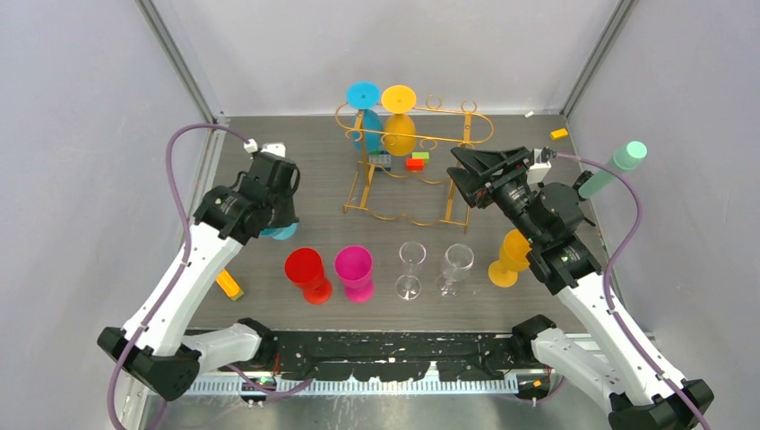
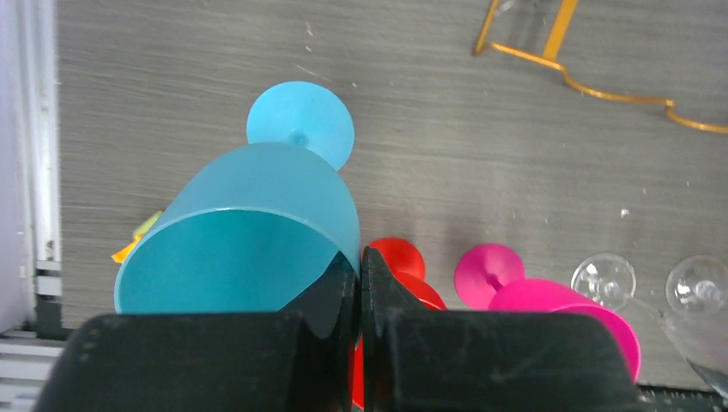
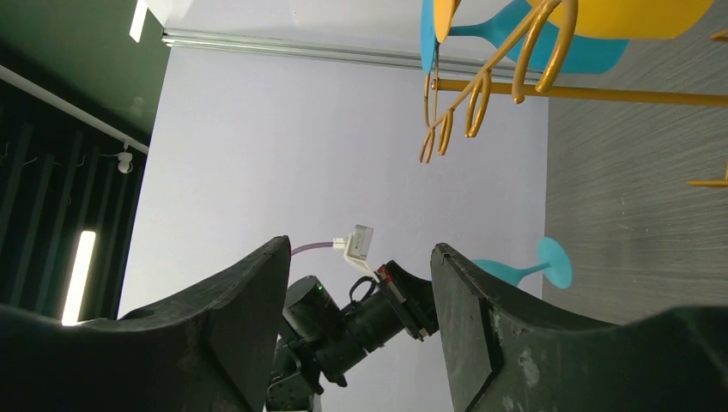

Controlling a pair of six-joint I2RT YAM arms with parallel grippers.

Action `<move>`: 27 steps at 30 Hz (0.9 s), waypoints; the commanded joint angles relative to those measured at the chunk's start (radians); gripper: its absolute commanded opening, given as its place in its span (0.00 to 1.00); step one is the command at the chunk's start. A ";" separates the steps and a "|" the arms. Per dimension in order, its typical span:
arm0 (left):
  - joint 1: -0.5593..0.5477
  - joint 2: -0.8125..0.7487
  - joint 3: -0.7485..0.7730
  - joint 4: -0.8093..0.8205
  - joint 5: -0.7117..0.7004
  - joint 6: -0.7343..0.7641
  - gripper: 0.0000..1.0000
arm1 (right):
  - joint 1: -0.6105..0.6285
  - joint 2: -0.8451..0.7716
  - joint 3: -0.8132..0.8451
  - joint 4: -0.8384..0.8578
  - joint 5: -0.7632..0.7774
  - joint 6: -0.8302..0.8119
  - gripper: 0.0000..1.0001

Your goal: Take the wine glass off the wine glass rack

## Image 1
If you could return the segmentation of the teal back wine glass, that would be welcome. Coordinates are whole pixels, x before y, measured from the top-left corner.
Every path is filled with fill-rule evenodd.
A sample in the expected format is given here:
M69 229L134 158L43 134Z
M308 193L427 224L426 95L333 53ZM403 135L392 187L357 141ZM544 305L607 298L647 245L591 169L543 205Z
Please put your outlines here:
M270 237L273 240L284 241L291 238L296 233L297 229L298 223L296 222L283 228L265 228L260 232L259 236Z

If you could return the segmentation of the yellow back wine glass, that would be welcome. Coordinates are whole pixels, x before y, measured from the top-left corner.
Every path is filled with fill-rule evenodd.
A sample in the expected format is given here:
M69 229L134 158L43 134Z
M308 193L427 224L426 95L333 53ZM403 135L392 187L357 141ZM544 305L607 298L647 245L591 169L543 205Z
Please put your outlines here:
M409 112L416 101L414 90L401 84L388 87L381 96L383 108L390 113L384 124L384 147L393 156L405 156L414 150L416 126Z

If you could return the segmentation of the orange front wine glass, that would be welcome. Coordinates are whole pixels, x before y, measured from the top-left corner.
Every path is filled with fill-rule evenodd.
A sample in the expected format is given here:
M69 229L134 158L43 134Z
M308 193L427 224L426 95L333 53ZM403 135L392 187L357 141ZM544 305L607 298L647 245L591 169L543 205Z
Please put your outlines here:
M513 286L519 273L529 268L527 255L530 250L531 244L519 230L507 233L499 247L498 259L488 267L490 281L500 288Z

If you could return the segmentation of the clear wine glass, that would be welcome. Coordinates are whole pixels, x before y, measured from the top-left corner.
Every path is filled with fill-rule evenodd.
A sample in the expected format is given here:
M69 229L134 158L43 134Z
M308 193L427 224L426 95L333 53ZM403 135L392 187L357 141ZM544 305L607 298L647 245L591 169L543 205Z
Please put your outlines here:
M459 294L473 263L474 253L467 245L453 244L446 249L436 276L436 288L442 297Z
M426 247L416 241L408 241L399 248L399 258L402 262L402 274L395 282L399 298L405 301L416 299L422 290L419 274L427 258Z

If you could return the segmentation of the red back wine glass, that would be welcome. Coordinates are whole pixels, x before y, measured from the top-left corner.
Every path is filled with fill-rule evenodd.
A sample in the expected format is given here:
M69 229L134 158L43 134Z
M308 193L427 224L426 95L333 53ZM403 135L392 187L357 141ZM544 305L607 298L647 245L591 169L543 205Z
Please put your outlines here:
M293 251L284 263L284 272L309 304L321 305L330 299L332 284L325 274L322 257L315 249L301 247Z

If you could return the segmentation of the magenta wine glass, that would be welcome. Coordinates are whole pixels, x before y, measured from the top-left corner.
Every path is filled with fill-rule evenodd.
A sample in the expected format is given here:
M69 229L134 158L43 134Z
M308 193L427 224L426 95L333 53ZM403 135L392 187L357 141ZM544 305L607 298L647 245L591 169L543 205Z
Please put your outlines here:
M375 293L373 267L372 254L363 246L350 245L337 253L334 269L349 301L365 303L372 298Z

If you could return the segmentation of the blue back wine glass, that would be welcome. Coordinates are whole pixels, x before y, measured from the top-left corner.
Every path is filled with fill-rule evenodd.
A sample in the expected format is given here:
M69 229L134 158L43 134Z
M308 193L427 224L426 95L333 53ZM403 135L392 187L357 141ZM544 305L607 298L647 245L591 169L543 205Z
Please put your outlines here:
M372 82L355 82L349 86L346 92L348 104L358 112L363 113L362 137L368 152L376 152L382 149L382 121L373 107L380 101L381 92Z

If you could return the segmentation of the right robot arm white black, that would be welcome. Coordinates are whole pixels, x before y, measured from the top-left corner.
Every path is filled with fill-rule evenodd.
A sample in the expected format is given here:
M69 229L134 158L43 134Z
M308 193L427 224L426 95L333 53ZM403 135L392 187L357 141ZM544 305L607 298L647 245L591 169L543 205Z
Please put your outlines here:
M601 264L577 236L584 221L580 177L575 185L544 183L557 153L529 150L452 149L447 169L472 208L496 205L528 243L535 278L567 307L600 348L594 356L543 315L514 326L512 356L523 367L538 363L561 373L591 398L614 429L691 429L706 426L714 395L687 379L636 324L611 286L610 264Z

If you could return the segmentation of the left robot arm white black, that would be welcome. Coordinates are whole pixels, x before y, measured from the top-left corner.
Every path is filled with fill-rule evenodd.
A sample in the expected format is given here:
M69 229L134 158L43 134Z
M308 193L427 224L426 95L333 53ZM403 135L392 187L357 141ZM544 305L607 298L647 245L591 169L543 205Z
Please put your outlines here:
M122 326L106 327L97 343L118 360L177 270L182 274L160 304L123 368L167 401L181 397L195 379L230 364L255 371L274 361L277 343L261 323L242 318L223 330L188 335L186 329L217 276L253 237L267 228L298 222L293 195L300 174L286 158L282 143L265 145L252 156L237 189L212 188L197 208L189 227L191 245L183 247L143 306Z

